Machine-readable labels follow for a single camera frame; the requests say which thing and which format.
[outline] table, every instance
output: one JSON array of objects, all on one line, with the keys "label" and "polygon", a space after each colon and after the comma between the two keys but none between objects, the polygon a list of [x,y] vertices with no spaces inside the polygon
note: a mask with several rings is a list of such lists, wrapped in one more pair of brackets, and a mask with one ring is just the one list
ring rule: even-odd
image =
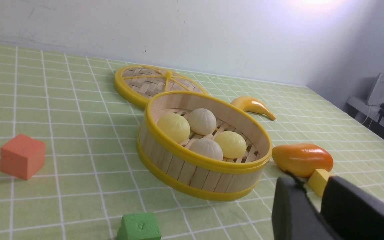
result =
[{"label": "table", "polygon": [[[143,111],[113,87],[114,71],[127,64],[0,44],[0,147],[18,133],[47,144],[45,165],[29,181],[0,172],[0,239],[108,240],[123,214],[145,211],[156,214],[163,239],[273,239],[275,183],[284,176],[273,161],[254,191],[233,202],[187,196],[145,169],[135,148]],[[333,173],[384,201],[384,141],[312,90],[176,71],[226,102],[261,99],[276,121],[252,116],[275,146],[325,148]]]},{"label": "table", "polygon": [[362,123],[368,117],[384,127],[384,118],[380,118],[379,106],[369,106],[365,103],[364,99],[355,96],[349,97],[346,103],[358,110],[358,114],[355,117],[358,122]]}]

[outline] white wall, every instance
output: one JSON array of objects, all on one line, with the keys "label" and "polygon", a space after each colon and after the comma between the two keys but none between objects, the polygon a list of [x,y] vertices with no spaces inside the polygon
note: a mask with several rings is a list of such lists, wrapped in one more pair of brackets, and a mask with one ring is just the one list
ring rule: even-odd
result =
[{"label": "white wall", "polygon": [[306,85],[344,60],[375,1],[0,0],[0,41]]},{"label": "white wall", "polygon": [[384,73],[384,0],[378,1],[369,16],[346,61],[326,81],[308,84],[343,110],[349,96],[367,97],[375,77]]}]

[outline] woven bamboo lid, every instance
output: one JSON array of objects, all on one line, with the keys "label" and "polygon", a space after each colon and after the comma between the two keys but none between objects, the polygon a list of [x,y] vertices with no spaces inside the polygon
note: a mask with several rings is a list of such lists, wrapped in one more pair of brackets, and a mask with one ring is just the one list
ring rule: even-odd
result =
[{"label": "woven bamboo lid", "polygon": [[115,73],[116,91],[134,105],[145,108],[149,99],[165,91],[192,91],[207,94],[193,80],[164,68],[129,65]]}]

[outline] toy mango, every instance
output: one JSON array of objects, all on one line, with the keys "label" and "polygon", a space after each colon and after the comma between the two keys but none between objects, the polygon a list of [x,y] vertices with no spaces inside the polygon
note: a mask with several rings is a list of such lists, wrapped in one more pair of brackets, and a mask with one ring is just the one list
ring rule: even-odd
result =
[{"label": "toy mango", "polygon": [[273,148],[272,158],[282,171],[308,178],[315,169],[333,168],[332,156],[321,147],[310,143],[279,145]]}]

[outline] bamboo steamer basket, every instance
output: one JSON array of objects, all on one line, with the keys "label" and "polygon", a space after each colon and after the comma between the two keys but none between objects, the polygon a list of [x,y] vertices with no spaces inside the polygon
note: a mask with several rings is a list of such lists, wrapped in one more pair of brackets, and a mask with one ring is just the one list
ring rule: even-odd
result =
[{"label": "bamboo steamer basket", "polygon": [[[188,118],[197,108],[215,115],[217,128],[202,136],[191,131],[183,143],[176,143],[158,127],[158,119],[173,112]],[[242,158],[217,161],[189,150],[200,138],[214,139],[220,132],[239,133],[247,143]],[[244,111],[209,95],[169,91],[155,95],[146,105],[137,137],[137,152],[143,164],[158,179],[185,194],[215,201],[241,198],[258,183],[263,167],[272,155],[269,135]]]}]

